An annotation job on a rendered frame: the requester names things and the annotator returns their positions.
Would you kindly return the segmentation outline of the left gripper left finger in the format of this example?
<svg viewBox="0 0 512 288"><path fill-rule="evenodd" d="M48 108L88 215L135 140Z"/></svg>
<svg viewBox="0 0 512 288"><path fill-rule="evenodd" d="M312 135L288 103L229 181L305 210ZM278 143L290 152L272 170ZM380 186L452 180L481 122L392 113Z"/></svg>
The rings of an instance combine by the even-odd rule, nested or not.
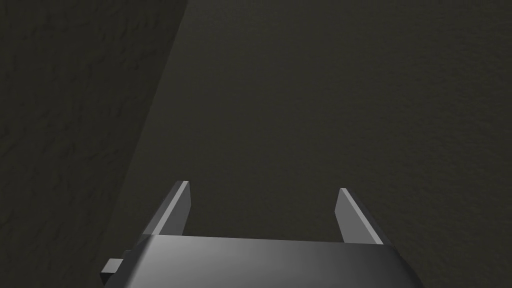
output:
<svg viewBox="0 0 512 288"><path fill-rule="evenodd" d="M191 205L190 182L177 181L144 229L143 237L151 235L181 236Z"/></svg>

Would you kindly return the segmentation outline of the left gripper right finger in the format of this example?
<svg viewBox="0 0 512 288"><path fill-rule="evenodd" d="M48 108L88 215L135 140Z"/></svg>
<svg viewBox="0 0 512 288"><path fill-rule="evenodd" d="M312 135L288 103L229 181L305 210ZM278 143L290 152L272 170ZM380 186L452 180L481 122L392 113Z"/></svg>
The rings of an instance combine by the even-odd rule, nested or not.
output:
<svg viewBox="0 0 512 288"><path fill-rule="evenodd" d="M349 189L339 189L334 213L344 242L392 244L362 201Z"/></svg>

